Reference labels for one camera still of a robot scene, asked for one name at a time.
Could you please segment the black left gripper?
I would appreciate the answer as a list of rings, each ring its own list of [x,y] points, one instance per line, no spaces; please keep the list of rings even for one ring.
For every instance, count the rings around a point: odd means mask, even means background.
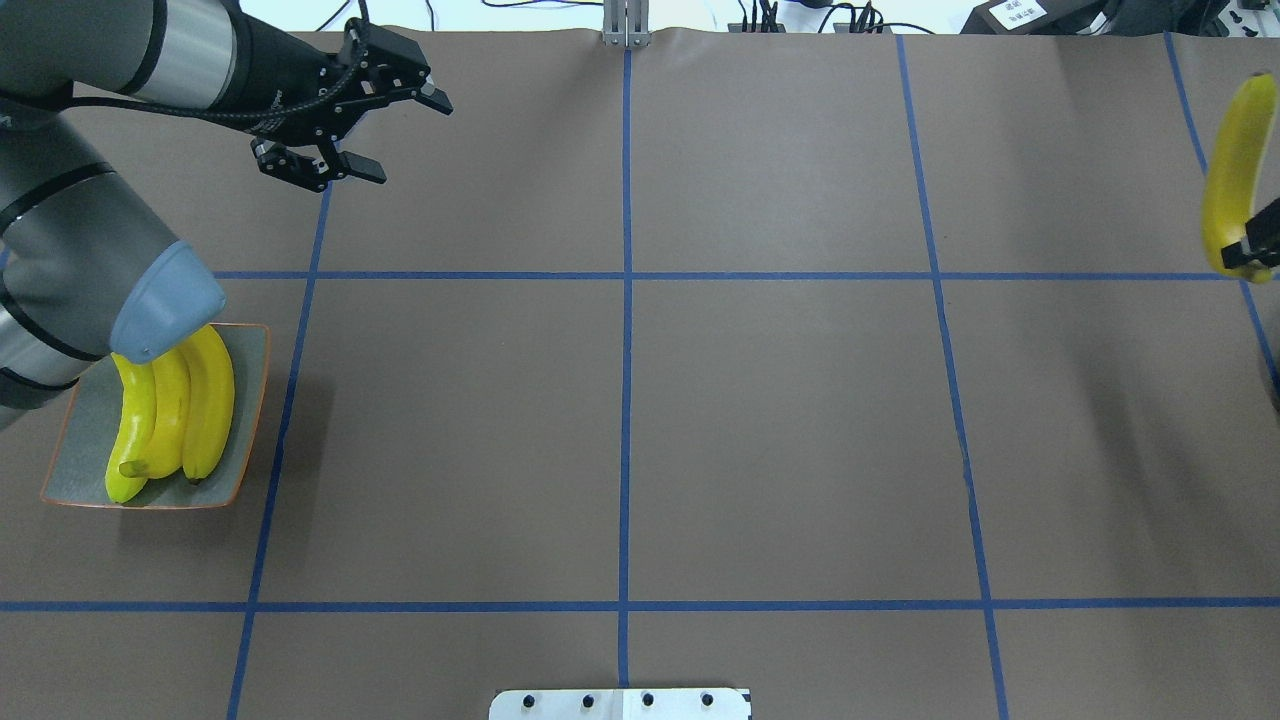
[[[371,110],[415,100],[454,113],[419,44],[364,18],[346,22],[338,53],[256,18],[236,29],[236,110],[251,115],[236,127],[255,137],[259,170],[294,187],[321,193],[343,179],[387,183],[379,161],[338,149]]]

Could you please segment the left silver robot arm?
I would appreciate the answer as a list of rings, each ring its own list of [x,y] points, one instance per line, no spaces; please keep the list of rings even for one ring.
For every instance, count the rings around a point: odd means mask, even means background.
[[[225,306],[196,251],[68,120],[109,108],[251,137],[259,169],[311,192],[381,165],[340,149],[372,110],[448,115],[413,40],[366,9],[325,53],[238,1],[3,4],[3,424],[109,354],[145,364]]]

